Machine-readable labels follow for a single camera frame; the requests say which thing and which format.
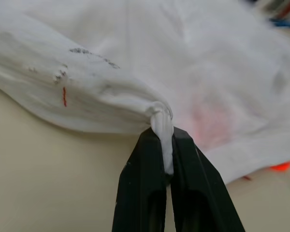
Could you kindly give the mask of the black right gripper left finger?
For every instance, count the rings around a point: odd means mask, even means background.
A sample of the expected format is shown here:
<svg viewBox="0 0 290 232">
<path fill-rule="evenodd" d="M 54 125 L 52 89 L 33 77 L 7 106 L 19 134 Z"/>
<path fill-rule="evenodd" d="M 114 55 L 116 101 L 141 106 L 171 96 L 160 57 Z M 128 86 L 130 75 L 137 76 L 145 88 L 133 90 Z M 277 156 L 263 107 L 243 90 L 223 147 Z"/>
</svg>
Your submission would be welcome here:
<svg viewBox="0 0 290 232">
<path fill-rule="evenodd" d="M 117 188 L 112 232 L 164 232 L 166 176 L 160 140 L 141 133 Z"/>
</svg>

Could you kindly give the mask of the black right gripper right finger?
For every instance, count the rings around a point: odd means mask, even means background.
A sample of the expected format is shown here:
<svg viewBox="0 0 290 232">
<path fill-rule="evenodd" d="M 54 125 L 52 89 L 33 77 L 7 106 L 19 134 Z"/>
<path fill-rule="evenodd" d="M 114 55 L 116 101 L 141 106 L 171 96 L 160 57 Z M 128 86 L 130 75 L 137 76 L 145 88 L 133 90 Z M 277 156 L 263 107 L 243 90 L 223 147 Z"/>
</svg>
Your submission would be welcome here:
<svg viewBox="0 0 290 232">
<path fill-rule="evenodd" d="M 246 232 L 219 172 L 179 128 L 173 135 L 173 165 L 176 232 Z"/>
</svg>

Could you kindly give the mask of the white shorts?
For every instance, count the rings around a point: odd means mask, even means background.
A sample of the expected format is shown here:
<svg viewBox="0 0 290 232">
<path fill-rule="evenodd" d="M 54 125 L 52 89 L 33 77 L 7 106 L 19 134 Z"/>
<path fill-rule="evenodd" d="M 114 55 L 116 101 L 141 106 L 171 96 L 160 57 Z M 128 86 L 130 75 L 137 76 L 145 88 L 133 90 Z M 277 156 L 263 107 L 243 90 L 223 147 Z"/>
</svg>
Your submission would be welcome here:
<svg viewBox="0 0 290 232">
<path fill-rule="evenodd" d="M 0 89 L 57 126 L 186 130 L 229 183 L 290 160 L 290 39 L 237 0 L 0 0 Z"/>
</svg>

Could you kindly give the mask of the orange object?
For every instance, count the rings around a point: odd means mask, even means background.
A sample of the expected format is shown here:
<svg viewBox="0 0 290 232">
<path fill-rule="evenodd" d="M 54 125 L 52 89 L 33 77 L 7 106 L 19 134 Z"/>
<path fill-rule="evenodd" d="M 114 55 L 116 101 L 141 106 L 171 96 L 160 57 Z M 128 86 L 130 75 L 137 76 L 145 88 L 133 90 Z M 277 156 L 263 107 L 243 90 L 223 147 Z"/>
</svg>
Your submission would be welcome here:
<svg viewBox="0 0 290 232">
<path fill-rule="evenodd" d="M 270 167 L 270 170 L 274 172 L 286 172 L 289 169 L 290 169 L 290 161 Z"/>
</svg>

